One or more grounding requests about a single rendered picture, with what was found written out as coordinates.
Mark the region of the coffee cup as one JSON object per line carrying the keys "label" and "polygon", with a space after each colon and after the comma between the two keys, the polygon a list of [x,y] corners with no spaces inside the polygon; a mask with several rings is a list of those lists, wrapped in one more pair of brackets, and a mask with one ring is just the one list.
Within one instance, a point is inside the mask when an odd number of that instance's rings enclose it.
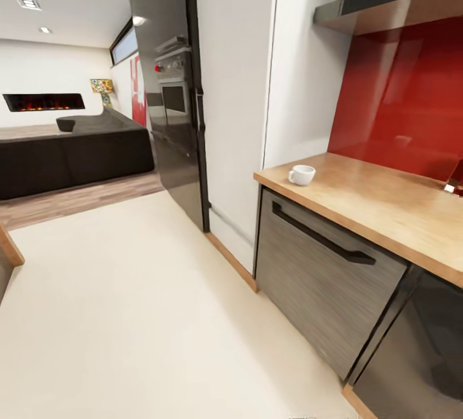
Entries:
{"label": "coffee cup", "polygon": [[289,172],[289,181],[299,185],[308,185],[314,177],[316,170],[306,165],[297,165]]}

